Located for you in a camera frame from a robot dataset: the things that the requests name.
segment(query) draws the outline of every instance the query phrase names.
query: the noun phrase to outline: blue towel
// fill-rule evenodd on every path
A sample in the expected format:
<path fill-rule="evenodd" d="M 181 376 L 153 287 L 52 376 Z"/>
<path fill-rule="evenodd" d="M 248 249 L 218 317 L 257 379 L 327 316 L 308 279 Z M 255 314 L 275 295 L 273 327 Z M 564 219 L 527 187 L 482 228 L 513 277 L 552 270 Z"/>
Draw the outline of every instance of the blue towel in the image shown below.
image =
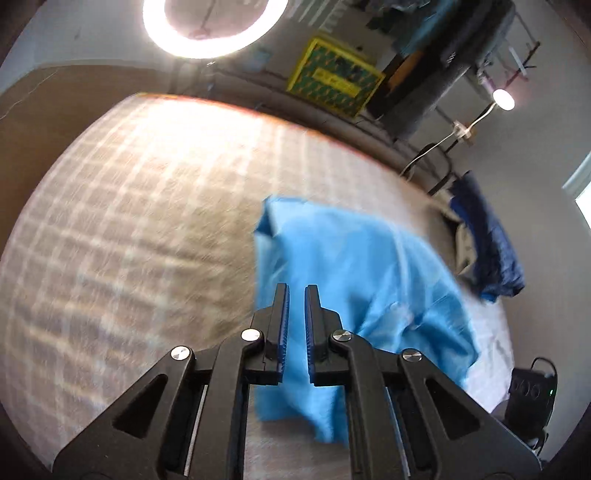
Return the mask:
<path fill-rule="evenodd" d="M 290 286 L 283 383 L 257 387 L 261 420 L 303 415 L 321 442 L 347 442 L 341 387 L 310 384 L 304 289 L 318 285 L 324 308 L 374 347 L 413 347 L 462 385 L 478 353 L 460 291 L 437 254 L 420 238 L 376 218 L 299 199 L 270 197 L 255 231 L 256 307 L 275 286 Z"/>

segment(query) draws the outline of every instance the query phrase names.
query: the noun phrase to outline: lamp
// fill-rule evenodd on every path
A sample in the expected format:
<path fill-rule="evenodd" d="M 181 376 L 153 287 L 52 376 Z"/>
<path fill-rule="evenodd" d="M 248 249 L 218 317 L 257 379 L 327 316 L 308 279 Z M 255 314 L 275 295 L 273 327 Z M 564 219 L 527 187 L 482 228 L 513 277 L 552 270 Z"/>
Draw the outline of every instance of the lamp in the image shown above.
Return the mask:
<path fill-rule="evenodd" d="M 515 108 L 515 100 L 506 90 L 499 88 L 492 93 L 492 97 L 503 110 L 513 110 Z"/>
<path fill-rule="evenodd" d="M 261 16 L 246 30 L 228 37 L 192 39 L 182 36 L 170 25 L 164 9 L 165 2 L 144 1 L 145 29 L 161 49 L 188 59 L 213 59 L 250 45 L 277 23 L 287 7 L 287 0 L 268 0 Z"/>

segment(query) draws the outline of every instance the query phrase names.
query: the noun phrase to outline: navy blue cloth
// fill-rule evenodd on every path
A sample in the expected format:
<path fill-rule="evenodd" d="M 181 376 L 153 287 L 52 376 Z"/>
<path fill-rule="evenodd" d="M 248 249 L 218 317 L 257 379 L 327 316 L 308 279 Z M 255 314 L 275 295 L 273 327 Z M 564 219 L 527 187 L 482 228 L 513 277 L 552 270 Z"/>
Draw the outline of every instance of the navy blue cloth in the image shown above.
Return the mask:
<path fill-rule="evenodd" d="M 390 352 L 417 348 L 462 385 L 478 353 L 459 288 L 420 238 L 367 215 L 298 199 L 269 198 L 255 231 L 256 307 L 290 286 L 283 383 L 257 387 L 261 420 L 303 415 L 322 442 L 347 442 L 340 387 L 310 384 L 304 289 L 318 285 L 343 327 Z"/>
<path fill-rule="evenodd" d="M 523 267 L 509 237 L 487 204 L 472 172 L 449 188 L 450 208 L 464 221 L 474 237 L 476 264 L 472 281 L 481 298 L 513 297 L 525 287 Z"/>

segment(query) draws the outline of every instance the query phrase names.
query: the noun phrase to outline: metal screw head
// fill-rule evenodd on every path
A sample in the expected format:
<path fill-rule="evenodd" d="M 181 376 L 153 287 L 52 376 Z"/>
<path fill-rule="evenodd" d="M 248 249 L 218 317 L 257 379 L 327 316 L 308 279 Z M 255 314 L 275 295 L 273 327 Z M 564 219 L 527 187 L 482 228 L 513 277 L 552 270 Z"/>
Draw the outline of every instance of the metal screw head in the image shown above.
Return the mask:
<path fill-rule="evenodd" d="M 337 342 L 348 342 L 349 340 L 351 340 L 353 338 L 353 334 L 348 331 L 348 330 L 335 330 L 333 332 L 333 338 L 337 341 Z"/>
<path fill-rule="evenodd" d="M 185 360 L 191 354 L 191 350 L 189 350 L 185 346 L 176 346 L 170 352 L 170 356 L 175 360 Z"/>
<path fill-rule="evenodd" d="M 407 362 L 420 362 L 423 358 L 423 354 L 414 348 L 407 348 L 402 352 L 402 358 Z"/>
<path fill-rule="evenodd" d="M 246 340 L 247 342 L 254 342 L 261 337 L 261 332 L 259 332 L 256 328 L 247 328 L 241 334 L 242 340 Z"/>

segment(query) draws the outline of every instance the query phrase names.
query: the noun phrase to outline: wall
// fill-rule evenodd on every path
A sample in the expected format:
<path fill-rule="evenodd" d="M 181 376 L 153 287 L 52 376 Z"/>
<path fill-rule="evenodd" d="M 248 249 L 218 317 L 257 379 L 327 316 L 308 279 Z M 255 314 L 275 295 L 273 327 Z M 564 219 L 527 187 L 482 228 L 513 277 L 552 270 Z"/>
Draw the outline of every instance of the wall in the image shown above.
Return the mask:
<path fill-rule="evenodd" d="M 168 71 L 173 57 L 148 37 L 142 0 L 47 0 L 0 67 L 0 93 L 36 68 L 105 63 Z"/>
<path fill-rule="evenodd" d="M 525 268 L 526 289 L 504 302 L 516 364 L 529 368 L 544 355 L 558 368 L 543 452 L 549 458 L 591 401 L 591 231 L 561 188 L 591 151 L 591 62 L 546 2 L 515 3 L 542 43 L 532 62 L 537 68 L 528 70 L 529 82 L 509 88 L 516 108 L 494 111 L 478 125 L 474 145 L 458 146 L 453 156 L 458 170 L 475 172 Z M 527 38 L 517 24 L 509 41 L 523 58 Z M 504 78 L 498 66 L 492 71 L 497 80 Z M 485 105 L 464 82 L 442 102 L 446 113 L 464 123 Z M 433 114 L 412 141 L 420 147 L 449 131 Z"/>
<path fill-rule="evenodd" d="M 22 29 L 45 0 L 3 0 L 0 2 L 0 63 L 16 42 Z"/>

